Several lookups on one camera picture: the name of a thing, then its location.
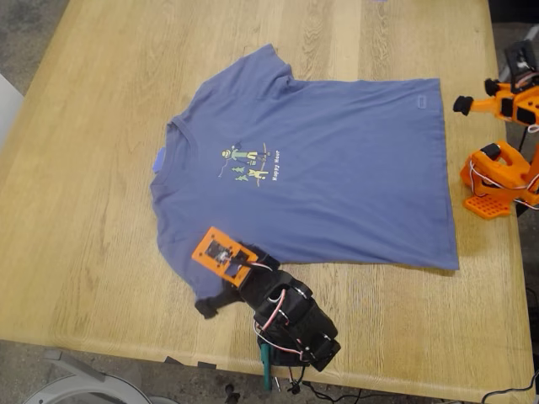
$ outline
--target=orange robot part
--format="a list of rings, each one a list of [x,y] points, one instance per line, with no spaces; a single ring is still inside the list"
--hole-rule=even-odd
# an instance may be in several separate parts
[[[484,219],[508,215],[515,199],[537,205],[539,145],[530,165],[507,142],[497,141],[468,157],[461,178],[474,193],[464,201],[464,206]]]
[[[258,258],[254,252],[249,251],[239,242],[235,242],[213,226],[210,227],[202,241],[196,246],[191,257],[197,263],[205,266],[238,288],[251,268],[245,265],[237,265],[231,260],[235,258],[244,262],[256,262]]]
[[[532,73],[528,78],[537,77]],[[512,93],[508,82],[485,81],[485,91],[490,98],[475,100],[472,97],[460,96],[453,105],[455,112],[468,115],[472,112],[488,112],[500,120],[517,122],[521,125],[539,123],[539,86]]]

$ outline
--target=cartoon figure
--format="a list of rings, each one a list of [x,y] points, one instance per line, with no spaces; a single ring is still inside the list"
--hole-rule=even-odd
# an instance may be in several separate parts
[[[235,162],[245,162],[244,159],[246,159],[246,163],[250,166],[254,166],[257,160],[265,162],[266,156],[270,155],[268,152],[259,153],[258,151],[240,151],[241,148],[242,145],[238,142],[233,145],[230,150],[223,150],[221,155],[225,157],[225,159],[232,159]]]
[[[249,177],[255,177],[257,179],[266,179],[266,177],[263,177],[262,174],[267,174],[267,171],[260,171],[260,170],[249,170],[248,176]]]

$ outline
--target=t-shirt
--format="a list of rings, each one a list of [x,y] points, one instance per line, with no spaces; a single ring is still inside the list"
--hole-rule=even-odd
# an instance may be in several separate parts
[[[197,299],[210,226],[281,262],[457,269],[438,79],[302,81],[266,45],[204,82],[167,127],[157,244]]]

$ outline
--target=shirt tag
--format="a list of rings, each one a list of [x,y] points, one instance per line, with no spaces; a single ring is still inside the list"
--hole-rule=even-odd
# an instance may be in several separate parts
[[[427,96],[426,95],[418,95],[418,108],[419,109],[427,108]]]
[[[153,162],[152,170],[155,174],[159,173],[161,171],[161,168],[163,167],[163,162],[165,161],[165,152],[167,148],[161,147],[159,151],[157,152],[157,155],[155,157],[155,162]]]

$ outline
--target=wood grain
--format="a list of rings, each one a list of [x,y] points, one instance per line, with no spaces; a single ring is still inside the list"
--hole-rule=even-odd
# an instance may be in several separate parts
[[[440,77],[445,106],[461,270],[288,265],[343,346],[307,379],[466,401],[526,385],[516,221],[463,209],[458,178],[504,137],[490,116],[451,111],[496,76],[483,0],[72,0],[0,154],[0,338],[262,372],[249,309],[203,320],[159,255],[148,185],[166,122],[266,43],[298,79]]]

